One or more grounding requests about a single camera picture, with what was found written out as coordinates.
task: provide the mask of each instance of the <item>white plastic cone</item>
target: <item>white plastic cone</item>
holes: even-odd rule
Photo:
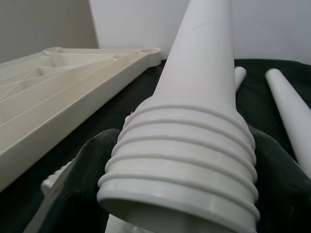
[[[99,204],[154,232],[254,233],[255,142],[234,74],[231,1],[191,0],[154,95],[125,121]]]
[[[235,91],[238,91],[243,80],[246,77],[246,69],[244,69],[243,67],[235,67],[234,77],[235,77]]]
[[[266,78],[297,161],[311,178],[311,110],[281,71],[271,69]]]

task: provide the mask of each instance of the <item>plastic piece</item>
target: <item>plastic piece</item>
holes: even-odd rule
[[[255,142],[235,88],[231,1],[191,0],[153,96],[125,120],[99,204],[154,232],[254,233]]]
[[[244,69],[243,67],[235,67],[234,77],[235,77],[235,91],[237,92],[243,80],[246,77],[246,69]]]
[[[96,182],[117,142],[120,130],[105,130],[89,139],[59,176],[25,233],[103,233],[109,214],[96,203]]]
[[[245,75],[246,75],[246,70],[244,68],[242,68],[242,67],[236,67],[235,68],[236,90],[239,88],[238,83],[242,80],[243,76],[245,77]],[[238,179],[238,180],[240,178],[241,179],[240,181],[242,183],[246,182],[248,185],[251,185],[251,183],[247,179],[245,179],[244,176],[255,175],[255,177],[253,177],[251,179],[256,180],[256,172],[254,170],[253,170],[253,173],[251,174],[243,166],[240,166],[239,163],[236,163],[235,160],[229,159],[229,161],[226,162],[225,160],[228,159],[227,157],[223,157],[224,161],[222,161],[222,160],[220,160],[221,155],[222,154],[218,154],[217,157],[211,158],[210,162],[213,163],[213,162],[217,161],[215,163],[216,166],[217,165],[222,166],[224,164],[228,164],[227,170],[232,170],[232,173],[231,174],[229,173],[229,175],[232,177],[236,177],[236,179]],[[42,182],[41,191],[42,191],[44,196],[47,196],[48,192],[50,191],[50,189],[52,188],[52,186],[54,185],[54,183],[56,182],[56,180],[58,179],[60,174],[68,167],[68,165],[71,162],[72,161],[70,161],[66,165],[62,166],[59,170],[57,170],[54,174],[48,176],[48,178]],[[243,172],[243,171],[245,172],[245,174],[244,175],[241,174],[240,176],[238,175],[238,178],[237,178],[237,175],[234,174],[235,172],[239,173],[239,172]],[[105,233],[150,233],[150,231],[145,230],[143,228],[139,228],[139,227],[137,227],[133,224],[130,224],[128,222],[125,222],[124,220],[117,218],[113,215],[109,215],[109,219],[107,222],[107,227],[106,227]]]
[[[297,161],[311,178],[311,110],[281,71],[271,69],[266,78]]]
[[[0,64],[0,191],[159,65],[159,51],[51,48]]]

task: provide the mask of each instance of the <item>cream plastic tray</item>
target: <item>cream plastic tray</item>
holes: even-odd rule
[[[51,48],[0,64],[0,191],[160,60],[159,49]]]

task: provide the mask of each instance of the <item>white wall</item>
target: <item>white wall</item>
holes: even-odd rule
[[[233,0],[236,58],[311,64],[311,0]],[[90,0],[101,48],[172,46],[189,0]]]
[[[0,0],[0,63],[49,47],[97,47],[88,0]]]

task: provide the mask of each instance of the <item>dark green fabric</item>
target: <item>dark green fabric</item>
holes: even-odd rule
[[[163,65],[144,72],[0,193],[0,232],[25,229],[43,200],[42,180],[70,161],[90,138],[109,128],[121,129],[124,118],[152,95]],[[258,160],[258,232],[311,232],[311,184],[291,159],[294,152],[264,77],[268,69],[280,69],[311,106],[311,67],[273,60],[237,60],[236,65],[248,72],[237,93],[238,111],[249,125],[275,139],[252,129]]]
[[[106,130],[88,140],[44,198],[25,233],[105,231],[109,213],[97,203],[97,181],[119,133]]]

